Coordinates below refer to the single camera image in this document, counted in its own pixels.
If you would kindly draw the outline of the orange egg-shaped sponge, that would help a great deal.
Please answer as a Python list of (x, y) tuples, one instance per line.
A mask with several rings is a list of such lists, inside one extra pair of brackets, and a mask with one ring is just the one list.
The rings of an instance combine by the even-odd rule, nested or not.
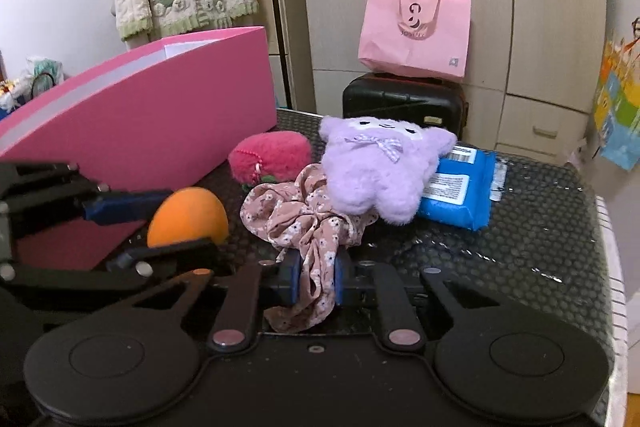
[(162, 247), (210, 239), (219, 246), (229, 236), (229, 221), (220, 199), (203, 187), (185, 187), (163, 201), (153, 216), (146, 245)]

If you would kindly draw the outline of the pink tote bag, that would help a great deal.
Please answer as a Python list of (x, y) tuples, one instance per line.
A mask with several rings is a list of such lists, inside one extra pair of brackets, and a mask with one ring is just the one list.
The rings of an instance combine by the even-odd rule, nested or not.
[(358, 60), (372, 72), (460, 82), (472, 0), (367, 0)]

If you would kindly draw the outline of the blue wet wipes pack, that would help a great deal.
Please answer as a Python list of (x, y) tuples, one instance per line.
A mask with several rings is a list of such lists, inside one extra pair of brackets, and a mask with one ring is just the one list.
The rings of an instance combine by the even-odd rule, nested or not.
[(416, 214), (465, 230), (484, 229), (491, 205), (502, 197), (506, 169), (495, 152), (456, 145), (439, 161)]

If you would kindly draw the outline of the floral pink fabric scrunchie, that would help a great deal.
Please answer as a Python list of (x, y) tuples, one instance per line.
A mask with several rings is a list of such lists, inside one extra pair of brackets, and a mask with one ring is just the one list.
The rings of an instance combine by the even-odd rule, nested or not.
[(369, 210), (348, 215), (332, 207), (326, 174), (306, 166), (293, 181), (263, 183), (245, 197), (240, 210), (245, 228), (280, 251), (302, 260), (299, 297), (292, 307), (273, 307), (265, 318), (278, 333), (295, 334), (323, 322), (336, 303), (335, 260), (342, 247), (358, 246), (364, 230), (378, 220)]

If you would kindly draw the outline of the colourful hanging paper bag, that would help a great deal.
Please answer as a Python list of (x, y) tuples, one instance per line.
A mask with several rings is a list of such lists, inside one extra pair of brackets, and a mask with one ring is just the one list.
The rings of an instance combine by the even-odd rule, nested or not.
[(639, 19), (632, 38), (605, 43), (593, 101), (593, 122), (599, 154), (632, 171), (639, 162)]

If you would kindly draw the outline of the beige wardrobe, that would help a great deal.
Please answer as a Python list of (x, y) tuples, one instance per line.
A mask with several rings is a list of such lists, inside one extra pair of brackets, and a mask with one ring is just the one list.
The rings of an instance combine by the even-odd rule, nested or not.
[(390, 72), (408, 86), (460, 84), (466, 141), (567, 161), (585, 136), (606, 0), (306, 0), (318, 111), (347, 85)]

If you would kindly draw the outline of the purple plush toy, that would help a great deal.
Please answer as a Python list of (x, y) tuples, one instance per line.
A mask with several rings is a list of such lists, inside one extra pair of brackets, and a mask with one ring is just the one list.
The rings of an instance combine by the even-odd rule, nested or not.
[(458, 143), (446, 129), (370, 116), (323, 117), (319, 135), (333, 209), (352, 216), (374, 210), (390, 225), (413, 219), (440, 158)]

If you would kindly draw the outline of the clutter of bags on dresser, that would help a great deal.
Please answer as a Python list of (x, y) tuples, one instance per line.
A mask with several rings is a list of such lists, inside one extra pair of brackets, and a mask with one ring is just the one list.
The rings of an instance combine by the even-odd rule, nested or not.
[(0, 114), (4, 118), (64, 81), (63, 65), (47, 57), (33, 56), (14, 79), (1, 81)]

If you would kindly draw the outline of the black suitcase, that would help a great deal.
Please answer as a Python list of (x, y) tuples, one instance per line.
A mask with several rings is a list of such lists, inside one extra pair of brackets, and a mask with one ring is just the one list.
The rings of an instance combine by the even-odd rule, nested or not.
[(412, 79), (364, 74), (343, 90), (344, 118), (404, 120), (420, 127), (439, 127), (462, 139), (469, 103), (460, 84), (439, 79)]

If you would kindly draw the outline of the magenta fuzzy plush pouch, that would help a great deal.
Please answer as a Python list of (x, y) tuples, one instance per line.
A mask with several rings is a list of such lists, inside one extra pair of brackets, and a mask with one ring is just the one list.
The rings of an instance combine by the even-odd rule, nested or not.
[(258, 133), (242, 140), (229, 154), (233, 178), (255, 186), (292, 181), (311, 163), (311, 144), (295, 131)]

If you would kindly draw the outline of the pink storage box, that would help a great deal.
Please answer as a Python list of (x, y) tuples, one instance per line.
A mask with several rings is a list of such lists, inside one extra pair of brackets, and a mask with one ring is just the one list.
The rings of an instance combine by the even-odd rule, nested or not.
[(179, 190), (277, 124), (260, 26), (163, 38), (93, 67), (1, 121), (4, 160), (66, 162), (115, 190)]

